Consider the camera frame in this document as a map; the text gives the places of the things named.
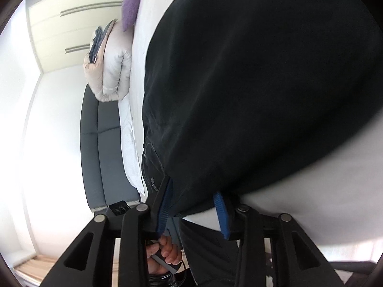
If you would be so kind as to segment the person's left hand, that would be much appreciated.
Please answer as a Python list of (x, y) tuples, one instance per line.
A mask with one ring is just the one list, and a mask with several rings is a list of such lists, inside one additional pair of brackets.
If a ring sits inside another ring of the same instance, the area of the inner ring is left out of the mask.
[(161, 256), (164, 258), (166, 264), (176, 266), (181, 263), (181, 249), (172, 242), (172, 238), (170, 236), (162, 235), (159, 237), (157, 242), (146, 247), (147, 265), (150, 275), (163, 275), (168, 272), (167, 268), (157, 263), (157, 261), (152, 258), (152, 256), (158, 251), (161, 253)]

